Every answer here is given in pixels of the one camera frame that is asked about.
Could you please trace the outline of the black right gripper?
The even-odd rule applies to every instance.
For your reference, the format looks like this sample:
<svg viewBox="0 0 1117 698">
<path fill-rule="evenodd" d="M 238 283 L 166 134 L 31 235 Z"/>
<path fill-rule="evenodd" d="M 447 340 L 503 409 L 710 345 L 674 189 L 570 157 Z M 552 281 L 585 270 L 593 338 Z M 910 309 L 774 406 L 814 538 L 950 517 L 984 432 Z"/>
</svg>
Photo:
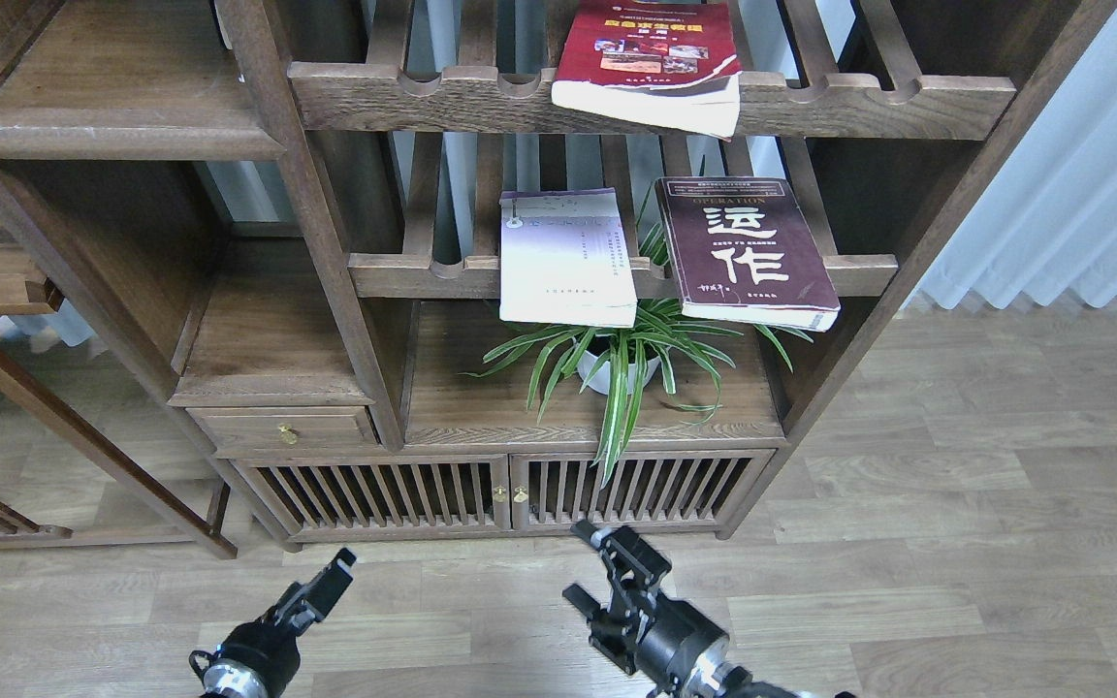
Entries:
<svg viewBox="0 0 1117 698">
<path fill-rule="evenodd" d="M 731 694 L 727 633 L 688 602 L 643 590 L 669 574 L 670 560 L 630 525 L 580 520 L 571 533 L 601 556 L 615 589 L 608 608 L 580 584 L 563 589 L 589 623 L 590 646 L 626 675 L 643 672 L 655 694 Z"/>
</svg>

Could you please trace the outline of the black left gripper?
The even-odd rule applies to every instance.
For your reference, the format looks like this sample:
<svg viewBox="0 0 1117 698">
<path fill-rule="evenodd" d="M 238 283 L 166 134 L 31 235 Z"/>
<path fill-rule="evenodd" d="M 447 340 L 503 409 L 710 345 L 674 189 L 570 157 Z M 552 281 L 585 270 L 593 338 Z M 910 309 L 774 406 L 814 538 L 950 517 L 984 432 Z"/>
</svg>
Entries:
<svg viewBox="0 0 1117 698">
<path fill-rule="evenodd" d="M 236 627 L 213 652 L 192 650 L 206 697 L 279 697 L 299 670 L 296 640 L 312 621 L 330 615 L 353 582 L 356 560 L 341 548 L 309 583 L 293 583 L 278 604 Z"/>
</svg>

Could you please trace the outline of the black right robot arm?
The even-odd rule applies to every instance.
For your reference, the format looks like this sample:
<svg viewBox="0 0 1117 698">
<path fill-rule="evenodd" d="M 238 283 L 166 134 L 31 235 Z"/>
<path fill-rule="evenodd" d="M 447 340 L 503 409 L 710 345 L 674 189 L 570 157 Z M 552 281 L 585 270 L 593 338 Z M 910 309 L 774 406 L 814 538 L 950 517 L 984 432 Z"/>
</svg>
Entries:
<svg viewBox="0 0 1117 698">
<path fill-rule="evenodd" d="M 564 589 L 563 596 L 586 618 L 590 646 L 626 675 L 643 671 L 653 682 L 652 695 L 792 695 L 783 686 L 755 681 L 746 668 L 727 661 L 731 637 L 688 602 L 665 595 L 660 584 L 670 561 L 632 526 L 580 520 L 571 530 L 601 557 L 612 593 L 607 608 L 577 584 Z"/>
</svg>

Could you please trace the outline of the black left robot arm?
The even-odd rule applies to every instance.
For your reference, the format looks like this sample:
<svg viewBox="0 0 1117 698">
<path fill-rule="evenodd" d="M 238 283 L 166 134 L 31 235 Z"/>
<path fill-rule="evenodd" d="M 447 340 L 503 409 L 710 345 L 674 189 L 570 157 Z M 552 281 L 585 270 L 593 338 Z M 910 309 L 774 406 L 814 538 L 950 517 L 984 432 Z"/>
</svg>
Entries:
<svg viewBox="0 0 1117 698">
<path fill-rule="evenodd" d="M 213 653 L 192 650 L 189 664 L 206 697 L 279 697 L 298 673 L 297 639 L 322 622 L 351 582 L 356 556 L 340 549 L 330 564 L 304 585 L 289 585 L 266 612 L 236 627 Z"/>
</svg>

